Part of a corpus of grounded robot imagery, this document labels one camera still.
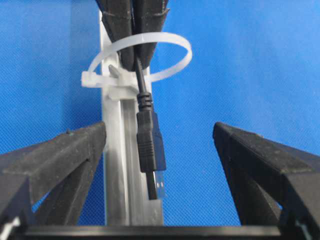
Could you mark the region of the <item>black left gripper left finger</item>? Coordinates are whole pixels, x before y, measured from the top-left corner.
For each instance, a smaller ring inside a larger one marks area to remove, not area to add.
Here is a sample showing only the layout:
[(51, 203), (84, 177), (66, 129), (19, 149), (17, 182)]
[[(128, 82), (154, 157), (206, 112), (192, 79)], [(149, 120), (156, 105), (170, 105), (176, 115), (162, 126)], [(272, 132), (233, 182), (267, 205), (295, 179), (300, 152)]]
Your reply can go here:
[(76, 225), (106, 143), (104, 122), (0, 156), (0, 222)]

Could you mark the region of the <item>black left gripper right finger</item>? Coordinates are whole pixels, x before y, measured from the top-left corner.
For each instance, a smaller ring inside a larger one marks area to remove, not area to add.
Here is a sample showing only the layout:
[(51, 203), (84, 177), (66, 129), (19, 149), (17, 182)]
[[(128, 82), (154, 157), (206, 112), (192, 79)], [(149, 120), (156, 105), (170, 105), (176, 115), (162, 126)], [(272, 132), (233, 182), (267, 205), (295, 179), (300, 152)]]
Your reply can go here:
[(319, 239), (318, 155), (223, 122), (214, 124), (212, 137), (242, 226)]

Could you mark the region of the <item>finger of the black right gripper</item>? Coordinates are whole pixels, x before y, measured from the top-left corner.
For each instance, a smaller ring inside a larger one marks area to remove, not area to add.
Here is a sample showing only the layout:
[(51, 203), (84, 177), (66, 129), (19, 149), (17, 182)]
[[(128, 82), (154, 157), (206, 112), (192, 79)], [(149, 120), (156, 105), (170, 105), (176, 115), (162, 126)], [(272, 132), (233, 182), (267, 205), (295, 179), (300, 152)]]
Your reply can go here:
[[(168, 0), (135, 0), (134, 32), (136, 34), (161, 32), (170, 10), (167, 8), (168, 2)], [(156, 42), (152, 42), (134, 47), (143, 69), (150, 66), (156, 45)]]
[[(96, 0), (102, 13), (102, 23), (112, 43), (133, 35), (132, 2), (130, 0)], [(127, 71), (135, 70), (132, 46), (117, 52), (120, 65)]]

